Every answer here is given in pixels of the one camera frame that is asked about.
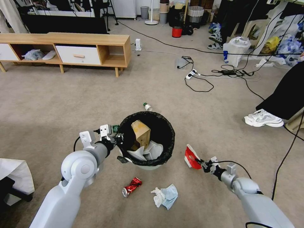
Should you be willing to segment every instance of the red can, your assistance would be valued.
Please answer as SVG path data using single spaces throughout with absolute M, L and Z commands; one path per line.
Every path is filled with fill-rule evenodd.
M 142 181 L 137 177 L 134 177 L 129 186 L 123 188 L 123 196 L 128 197 L 137 187 L 142 185 Z
M 172 28 L 172 37 L 174 37 L 174 38 L 180 38 L 182 32 L 183 32 L 183 28 L 182 27 L 174 26 Z

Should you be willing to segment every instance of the yellow bag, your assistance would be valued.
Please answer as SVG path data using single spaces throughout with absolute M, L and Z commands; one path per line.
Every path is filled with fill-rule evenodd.
M 274 52 L 276 50 L 276 47 L 278 46 L 279 42 L 280 42 L 280 39 L 277 36 L 274 36 L 274 37 L 268 39 L 266 41 L 264 47 L 262 48 L 261 53 L 268 54 L 268 53 Z

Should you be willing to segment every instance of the red bucket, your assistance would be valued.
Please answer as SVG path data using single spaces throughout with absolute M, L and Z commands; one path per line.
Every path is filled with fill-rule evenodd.
M 183 31 L 182 27 L 178 27 L 178 26 L 173 27 L 172 28 L 172 37 L 180 38 L 182 31 Z

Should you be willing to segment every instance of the wooden tv stand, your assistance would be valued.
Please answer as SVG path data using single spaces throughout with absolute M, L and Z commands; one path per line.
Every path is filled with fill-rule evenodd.
M 44 53 L 56 52 L 50 60 L 25 60 L 25 55 L 32 49 Z M 0 61 L 17 63 L 58 64 L 61 73 L 63 65 L 83 65 L 114 67 L 116 77 L 118 68 L 128 67 L 131 59 L 129 35 L 47 33 L 47 34 L 0 34 Z M 0 69 L 6 72 L 2 63 Z

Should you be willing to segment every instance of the bottle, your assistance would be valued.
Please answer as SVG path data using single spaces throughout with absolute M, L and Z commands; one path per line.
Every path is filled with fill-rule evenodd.
M 148 103 L 144 103 L 143 104 L 143 106 L 145 107 L 145 109 L 147 110 L 147 111 L 152 111 L 152 107 L 151 107 L 151 105 L 149 105 Z

